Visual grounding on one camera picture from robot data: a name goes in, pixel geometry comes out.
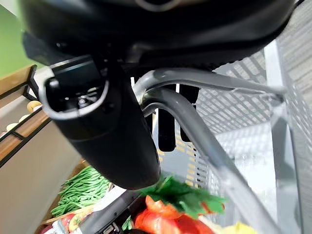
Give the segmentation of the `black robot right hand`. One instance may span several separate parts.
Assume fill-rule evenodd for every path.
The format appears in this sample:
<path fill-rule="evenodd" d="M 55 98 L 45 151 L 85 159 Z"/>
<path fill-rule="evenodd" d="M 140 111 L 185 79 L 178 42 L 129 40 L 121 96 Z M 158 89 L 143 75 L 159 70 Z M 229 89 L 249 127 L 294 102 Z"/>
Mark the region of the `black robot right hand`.
<path fill-rule="evenodd" d="M 20 0 L 29 58 L 53 77 L 39 89 L 46 114 L 114 184 L 156 183 L 160 164 L 140 103 L 179 83 L 198 91 L 281 94 L 214 73 L 262 49 L 287 26 L 293 0 Z"/>

